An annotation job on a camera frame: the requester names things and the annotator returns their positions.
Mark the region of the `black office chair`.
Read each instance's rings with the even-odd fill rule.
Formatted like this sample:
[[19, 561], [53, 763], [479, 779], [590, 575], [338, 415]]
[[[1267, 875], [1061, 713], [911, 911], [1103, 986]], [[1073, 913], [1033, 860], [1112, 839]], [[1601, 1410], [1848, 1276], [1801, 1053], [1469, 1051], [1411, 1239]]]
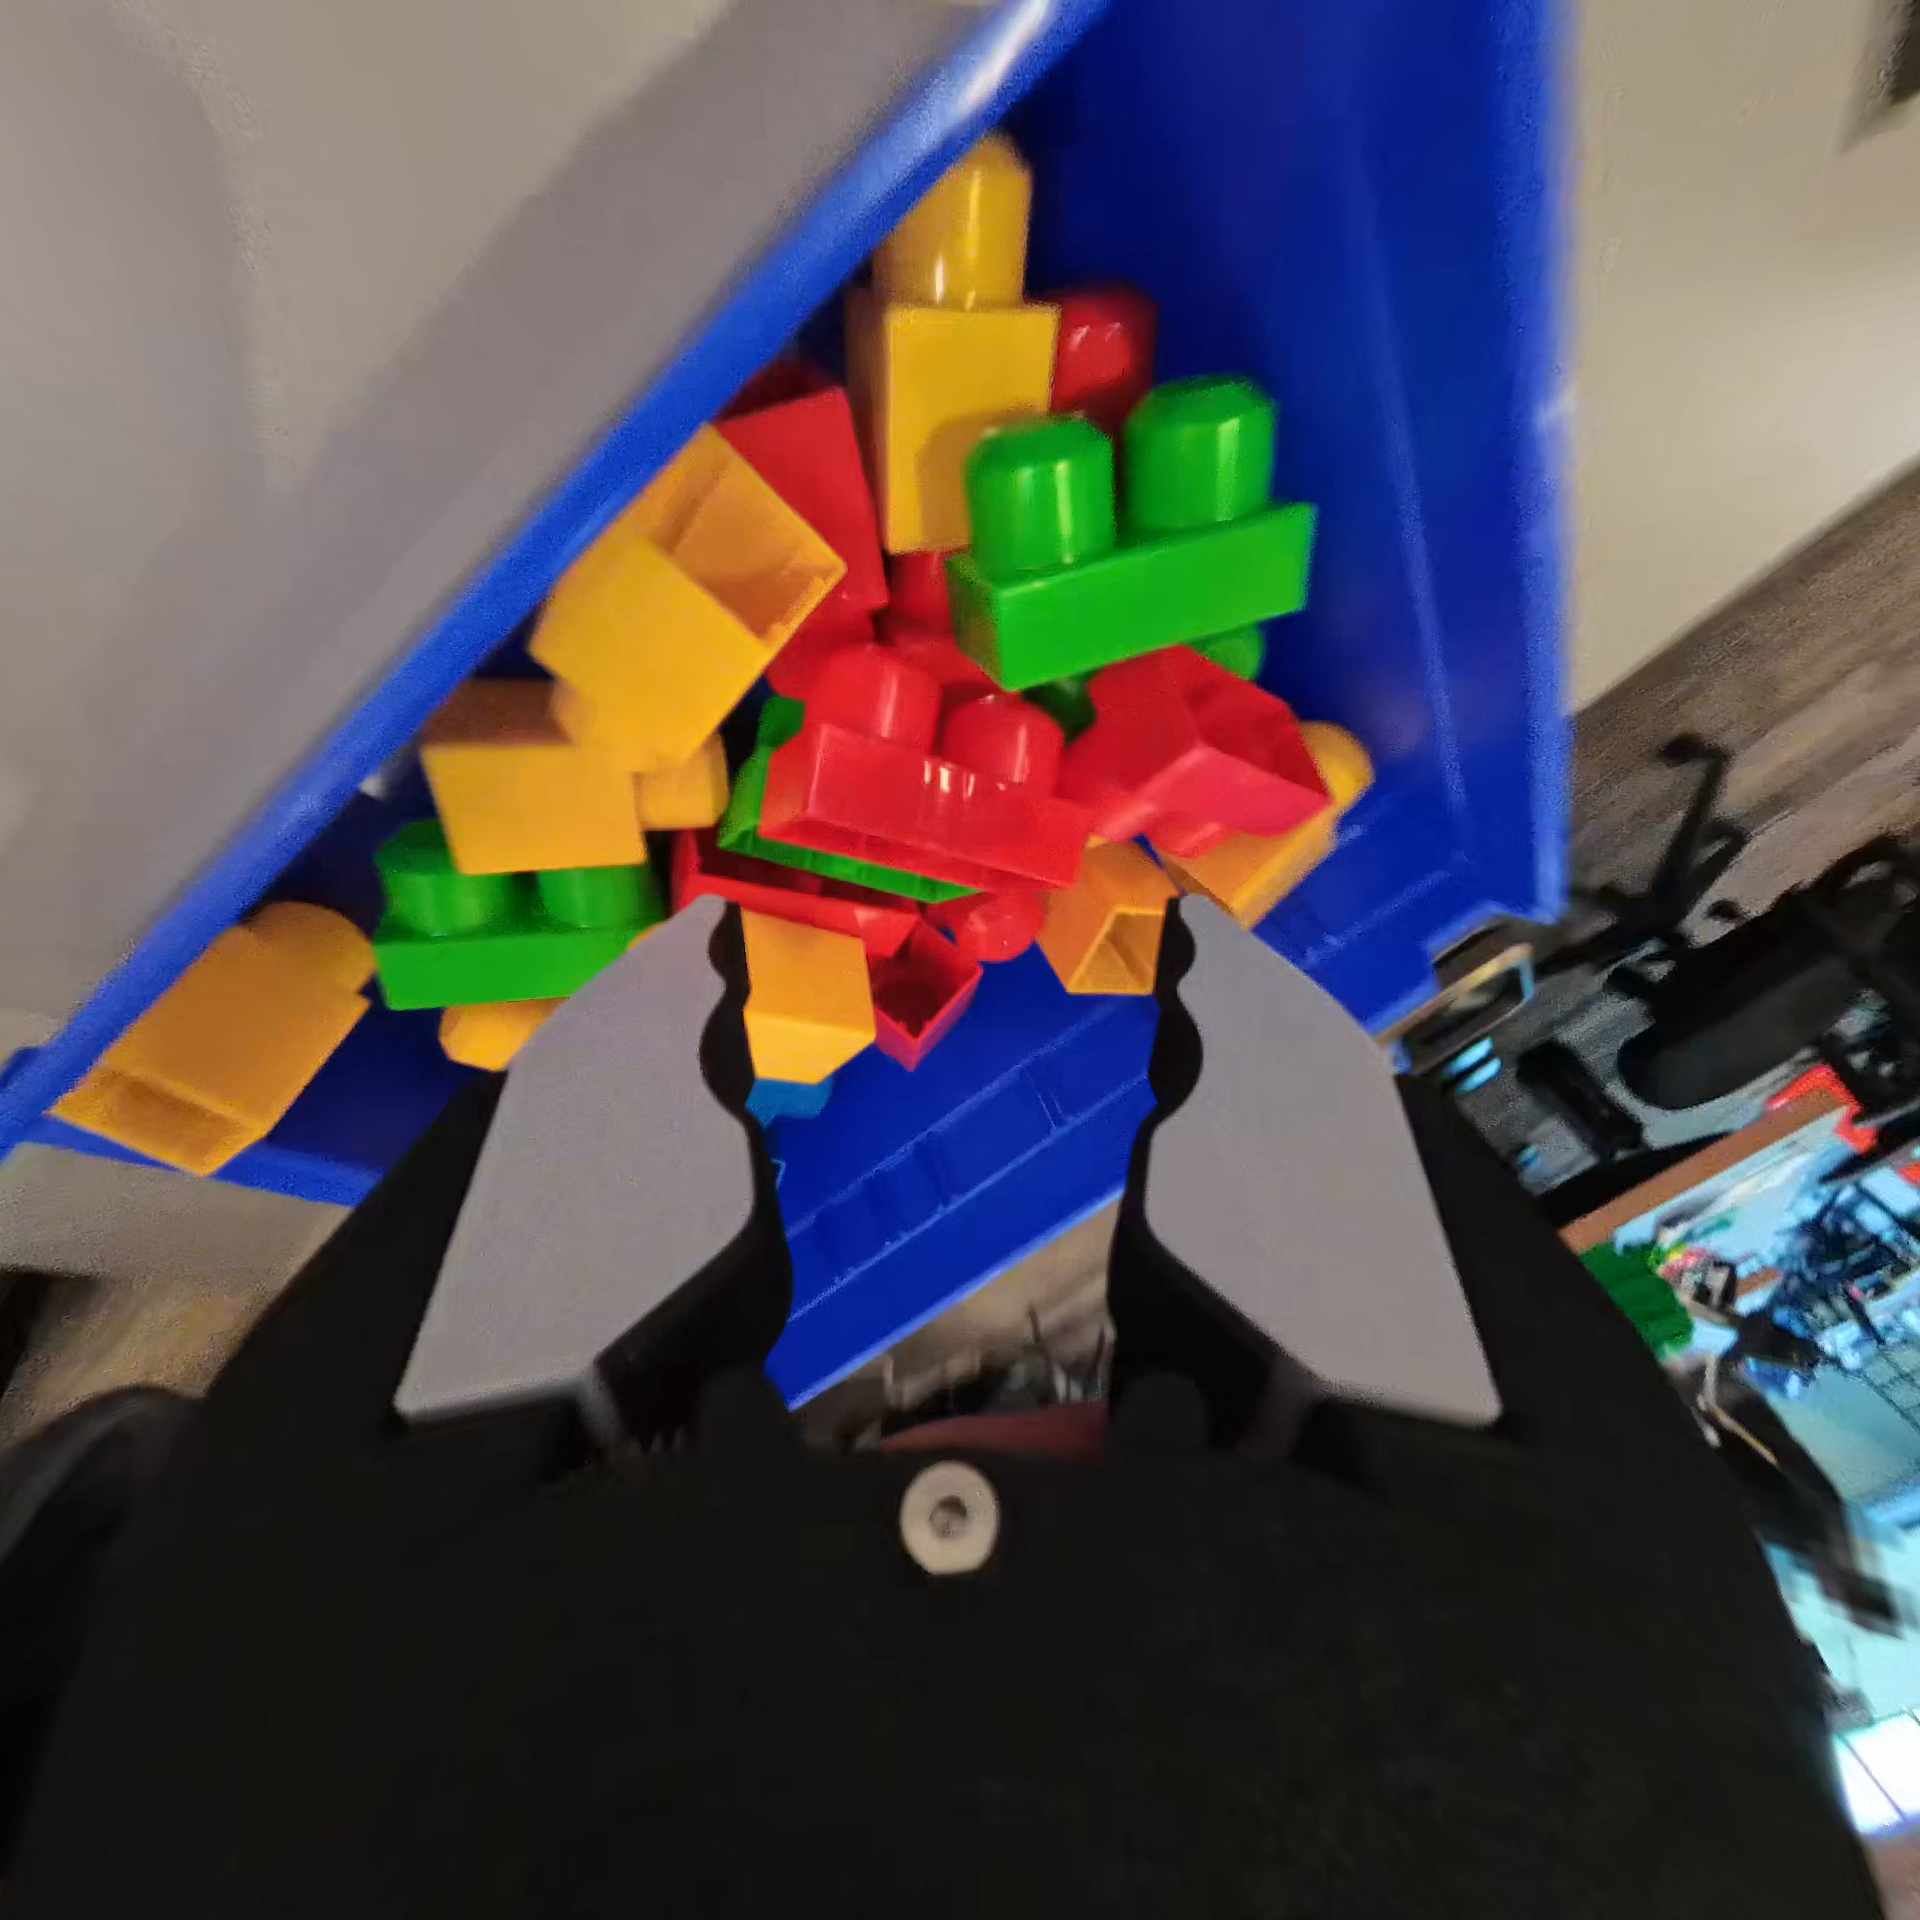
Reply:
[[1595, 1165], [1654, 1144], [1663, 1120], [1686, 1151], [1744, 1130], [1760, 1099], [1821, 1067], [1859, 1123], [1915, 1138], [1915, 833], [1881, 833], [1787, 884], [1761, 911], [1722, 891], [1749, 833], [1720, 812], [1731, 755], [1701, 733], [1669, 736], [1659, 761], [1695, 786], [1641, 887], [1576, 891], [1586, 925], [1537, 979], [1587, 976], [1639, 1016], [1609, 1063], [1547, 1036], [1510, 1073], [1526, 1105]]

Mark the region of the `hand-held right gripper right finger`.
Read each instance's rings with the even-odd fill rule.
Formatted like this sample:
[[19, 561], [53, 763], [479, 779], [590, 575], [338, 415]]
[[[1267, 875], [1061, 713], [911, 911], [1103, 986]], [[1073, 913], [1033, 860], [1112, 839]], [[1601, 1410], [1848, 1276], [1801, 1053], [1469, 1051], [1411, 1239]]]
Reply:
[[1167, 1386], [1202, 1429], [1352, 1404], [1502, 1415], [1399, 1076], [1304, 971], [1218, 906], [1174, 904], [1111, 1247], [1111, 1404]]

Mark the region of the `brown wooden desk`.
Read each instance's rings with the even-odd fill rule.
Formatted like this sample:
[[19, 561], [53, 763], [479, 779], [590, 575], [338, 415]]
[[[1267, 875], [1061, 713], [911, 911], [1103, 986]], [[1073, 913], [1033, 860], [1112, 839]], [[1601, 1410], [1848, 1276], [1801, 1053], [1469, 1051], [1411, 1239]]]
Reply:
[[1678, 1164], [1639, 1178], [1617, 1195], [1574, 1211], [1557, 1228], [1558, 1242], [1583, 1257], [1601, 1242], [1682, 1204], [1741, 1204], [1760, 1193], [1795, 1189], [1827, 1165], [1837, 1130], [1854, 1115], [1843, 1093], [1814, 1089], [1768, 1108], [1744, 1130], [1701, 1145]]

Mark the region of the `grey desk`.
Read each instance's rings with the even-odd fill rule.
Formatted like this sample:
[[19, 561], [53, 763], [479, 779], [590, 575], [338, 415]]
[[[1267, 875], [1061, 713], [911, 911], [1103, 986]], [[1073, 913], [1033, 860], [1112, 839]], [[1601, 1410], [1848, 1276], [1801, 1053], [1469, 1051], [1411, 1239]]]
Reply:
[[1279, 396], [1370, 1019], [1565, 890], [1562, 709], [1915, 467], [1885, 5], [5, 5], [5, 1036], [102, 1036], [989, 121]]

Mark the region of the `person's dark sweatshirt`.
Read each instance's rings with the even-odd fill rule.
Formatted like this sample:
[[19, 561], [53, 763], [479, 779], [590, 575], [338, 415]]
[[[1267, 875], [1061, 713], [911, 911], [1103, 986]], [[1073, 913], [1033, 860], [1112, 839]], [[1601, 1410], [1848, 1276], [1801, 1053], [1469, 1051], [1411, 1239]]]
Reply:
[[59, 1689], [112, 1549], [197, 1410], [169, 1388], [114, 1388], [5, 1453], [5, 1701]]

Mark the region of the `pile of colourful toy blocks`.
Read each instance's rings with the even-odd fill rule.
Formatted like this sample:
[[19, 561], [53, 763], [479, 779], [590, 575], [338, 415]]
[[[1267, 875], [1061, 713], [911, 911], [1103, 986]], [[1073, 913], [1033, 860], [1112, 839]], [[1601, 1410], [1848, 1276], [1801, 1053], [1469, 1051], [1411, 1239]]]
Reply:
[[1257, 679], [1306, 596], [1250, 379], [1152, 387], [1158, 311], [1026, 295], [1033, 176], [983, 138], [879, 242], [845, 373], [754, 377], [563, 571], [521, 667], [424, 724], [377, 919], [257, 906], [53, 1107], [208, 1178], [377, 1003], [503, 1073], [670, 915], [743, 911], [755, 1076], [904, 1071], [984, 967], [1149, 987], [1167, 901], [1258, 924], [1376, 768]]

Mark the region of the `blue plastic bin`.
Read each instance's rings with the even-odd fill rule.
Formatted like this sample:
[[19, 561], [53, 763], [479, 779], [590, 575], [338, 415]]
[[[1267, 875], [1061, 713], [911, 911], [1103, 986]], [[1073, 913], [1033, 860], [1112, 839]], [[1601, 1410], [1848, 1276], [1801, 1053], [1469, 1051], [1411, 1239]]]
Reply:
[[395, 1410], [585, 1389], [749, 1220], [767, 1376], [1143, 1179], [1254, 1369], [1469, 1429], [1395, 1067], [1557, 906], [1547, 5], [729, 5], [471, 235], [297, 469], [184, 242], [157, 8], [5, 5], [30, 345], [138, 351], [169, 528], [5, 664], [5, 1151], [362, 1204], [503, 1093]]

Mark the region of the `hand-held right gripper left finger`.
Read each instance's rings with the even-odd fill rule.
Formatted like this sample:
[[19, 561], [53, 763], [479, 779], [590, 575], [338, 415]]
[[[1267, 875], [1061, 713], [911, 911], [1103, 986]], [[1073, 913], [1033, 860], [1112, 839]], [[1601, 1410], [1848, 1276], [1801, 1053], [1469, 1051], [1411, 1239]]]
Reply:
[[743, 932], [734, 906], [681, 911], [525, 1043], [399, 1371], [408, 1425], [545, 1405], [585, 1429], [790, 1427]]

